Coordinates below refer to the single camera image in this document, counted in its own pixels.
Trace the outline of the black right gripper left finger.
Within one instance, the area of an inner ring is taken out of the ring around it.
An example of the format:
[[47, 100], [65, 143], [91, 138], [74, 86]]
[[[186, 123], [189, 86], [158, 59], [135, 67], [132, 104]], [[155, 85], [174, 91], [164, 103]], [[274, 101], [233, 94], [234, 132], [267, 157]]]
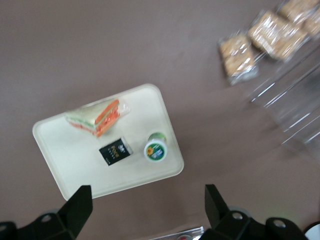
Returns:
[[39, 216], [17, 231], [19, 240], [75, 240], [93, 211], [92, 188], [82, 185], [56, 212]]

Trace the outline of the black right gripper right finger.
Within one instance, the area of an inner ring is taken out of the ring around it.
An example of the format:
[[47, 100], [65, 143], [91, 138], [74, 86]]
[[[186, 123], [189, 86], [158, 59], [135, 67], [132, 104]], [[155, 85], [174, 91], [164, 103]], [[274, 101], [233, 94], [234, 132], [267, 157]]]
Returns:
[[264, 240], [265, 227], [241, 210], [231, 210], [217, 187], [207, 184], [204, 191], [204, 207], [210, 228], [205, 240]]

